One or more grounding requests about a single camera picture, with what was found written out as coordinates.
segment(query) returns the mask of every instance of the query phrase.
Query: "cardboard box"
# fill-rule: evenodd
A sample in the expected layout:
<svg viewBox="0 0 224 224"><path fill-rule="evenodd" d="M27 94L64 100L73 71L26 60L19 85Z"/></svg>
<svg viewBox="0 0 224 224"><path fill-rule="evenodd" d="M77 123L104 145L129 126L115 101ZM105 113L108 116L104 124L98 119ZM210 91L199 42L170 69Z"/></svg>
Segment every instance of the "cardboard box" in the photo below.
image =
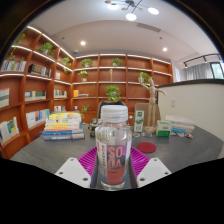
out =
<svg viewBox="0 0 224 224"><path fill-rule="evenodd" d="M156 123L156 136L157 137L170 137L172 124L168 121L157 121Z"/></svg>
<svg viewBox="0 0 224 224"><path fill-rule="evenodd" d="M144 122L144 110L135 110L134 132L142 132Z"/></svg>

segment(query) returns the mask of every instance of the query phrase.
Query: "green box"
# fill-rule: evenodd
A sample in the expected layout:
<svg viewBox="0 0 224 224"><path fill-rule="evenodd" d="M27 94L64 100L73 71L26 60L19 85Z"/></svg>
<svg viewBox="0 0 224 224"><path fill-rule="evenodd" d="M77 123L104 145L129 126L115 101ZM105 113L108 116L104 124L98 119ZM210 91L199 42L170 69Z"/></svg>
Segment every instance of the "green box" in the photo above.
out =
<svg viewBox="0 0 224 224"><path fill-rule="evenodd" d="M157 137L170 137L172 124L168 121L157 121L156 136Z"/></svg>

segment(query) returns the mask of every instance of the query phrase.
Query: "bookshelf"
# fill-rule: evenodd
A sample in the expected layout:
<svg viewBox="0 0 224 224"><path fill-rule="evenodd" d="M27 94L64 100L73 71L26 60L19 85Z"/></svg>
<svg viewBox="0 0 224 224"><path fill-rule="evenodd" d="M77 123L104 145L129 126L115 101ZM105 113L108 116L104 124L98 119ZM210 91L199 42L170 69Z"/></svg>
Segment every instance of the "bookshelf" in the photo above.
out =
<svg viewBox="0 0 224 224"><path fill-rule="evenodd" d="M65 106L67 111L73 111L77 106L81 110L89 105L90 111L85 113L84 122L89 123L97 116L98 104L107 101L105 90L110 85L119 87L121 101L128 106L129 124L133 125L135 103L147 103L149 92L143 90L138 83L138 74L141 71L153 76L156 86L172 83L172 64L160 59L131 54L91 54L80 57L71 56L65 49L41 30L28 26L23 31L25 38L14 51L15 60L24 58L26 61L24 71L0 71L0 89L9 88L9 105L0 108L0 122L17 117L19 134L13 136L4 145L1 151L5 159L10 159L21 148L36 139L38 133L43 131L45 122L28 128L26 113L49 109L54 111L55 106ZM54 55L45 55L38 51L38 47L46 42L53 46ZM13 49L10 49L7 60ZM62 58L70 59L70 66L62 63ZM93 65L90 68L81 67L83 59L91 58ZM113 67L112 59L119 58L122 63ZM33 74L29 66L36 64L50 69L50 76ZM81 71L87 71L87 81L82 81ZM54 90L66 91L66 97L55 97ZM73 91L79 90L88 97L74 97ZM25 100L25 92L45 91L46 99L32 101Z"/></svg>

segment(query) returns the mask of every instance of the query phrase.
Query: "white wall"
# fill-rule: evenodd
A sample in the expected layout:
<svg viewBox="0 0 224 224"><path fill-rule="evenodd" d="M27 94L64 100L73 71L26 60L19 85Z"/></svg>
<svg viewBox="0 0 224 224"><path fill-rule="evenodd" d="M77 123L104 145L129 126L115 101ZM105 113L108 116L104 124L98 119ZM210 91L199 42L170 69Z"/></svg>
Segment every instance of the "white wall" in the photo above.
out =
<svg viewBox="0 0 224 224"><path fill-rule="evenodd" d="M159 93L161 119L165 115L188 117L224 141L224 85L191 84L160 89L166 92L165 96Z"/></svg>
<svg viewBox="0 0 224 224"><path fill-rule="evenodd" d="M173 82L186 81L186 76L185 76L184 69L182 69L181 66L179 66L175 61L171 61L171 63L172 63L172 69L173 69ZM180 81L177 80L175 68L177 68L179 70Z"/></svg>

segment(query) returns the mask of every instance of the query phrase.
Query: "potted plant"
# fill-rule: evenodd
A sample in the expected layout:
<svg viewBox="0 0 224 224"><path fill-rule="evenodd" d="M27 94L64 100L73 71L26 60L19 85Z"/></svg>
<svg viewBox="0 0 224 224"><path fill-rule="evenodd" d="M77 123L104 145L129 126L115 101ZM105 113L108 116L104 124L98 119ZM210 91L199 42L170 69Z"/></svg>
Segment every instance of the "potted plant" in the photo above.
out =
<svg viewBox="0 0 224 224"><path fill-rule="evenodd" d="M93 64L93 61L90 59L90 58L86 58L86 59L83 59L81 62L80 62L81 66L82 67L91 67L92 64Z"/></svg>
<svg viewBox="0 0 224 224"><path fill-rule="evenodd" d="M16 39L16 41L14 42L15 47L13 48L13 50L12 50L10 56L9 56L8 61L14 61L14 60L15 60L15 55L14 55L13 53L14 53L16 47L22 42L22 39L23 39L25 36L26 36L25 33L22 33L22 34L20 34L19 37Z"/></svg>
<svg viewBox="0 0 224 224"><path fill-rule="evenodd" d="M82 81L83 82L87 81L87 78L86 78L86 76L88 75L87 71L81 71L80 73L78 73L78 75L82 75Z"/></svg>
<svg viewBox="0 0 224 224"><path fill-rule="evenodd" d="M114 67L117 67L117 66L121 65L121 59L113 58L112 64L113 64Z"/></svg>
<svg viewBox="0 0 224 224"><path fill-rule="evenodd" d="M87 110L91 110L91 109L89 108L89 105L84 105L83 108L81 109L82 119L85 118L85 112L86 112Z"/></svg>
<svg viewBox="0 0 224 224"><path fill-rule="evenodd" d="M69 57L64 57L61 59L61 62L63 65L66 65L66 66L71 66L71 63L70 62L70 58ZM65 73L68 73L68 69L67 68L64 68L64 72Z"/></svg>
<svg viewBox="0 0 224 224"><path fill-rule="evenodd" d="M70 62L70 58L69 57L64 57L61 59L61 62L63 65L66 65L68 62Z"/></svg>
<svg viewBox="0 0 224 224"><path fill-rule="evenodd" d="M150 86L150 84L148 84L148 80L149 79L152 79L153 77L152 76L150 76L150 75L148 75L147 73L145 73L145 72L140 72L139 74L138 74L138 80L139 80L139 82L140 82L140 79L142 80L142 83L144 83L145 85L147 85L147 86Z"/></svg>
<svg viewBox="0 0 224 224"><path fill-rule="evenodd" d="M113 101L119 101L120 100L120 91L119 88L117 86L108 86L106 88L106 95L107 95L107 99L108 101L110 101L111 99Z"/></svg>
<svg viewBox="0 0 224 224"><path fill-rule="evenodd" d="M50 43L44 43L43 45L40 45L38 47L38 50L43 53L46 54L49 52L52 56L52 52L54 53L54 50L52 51L53 46Z"/></svg>

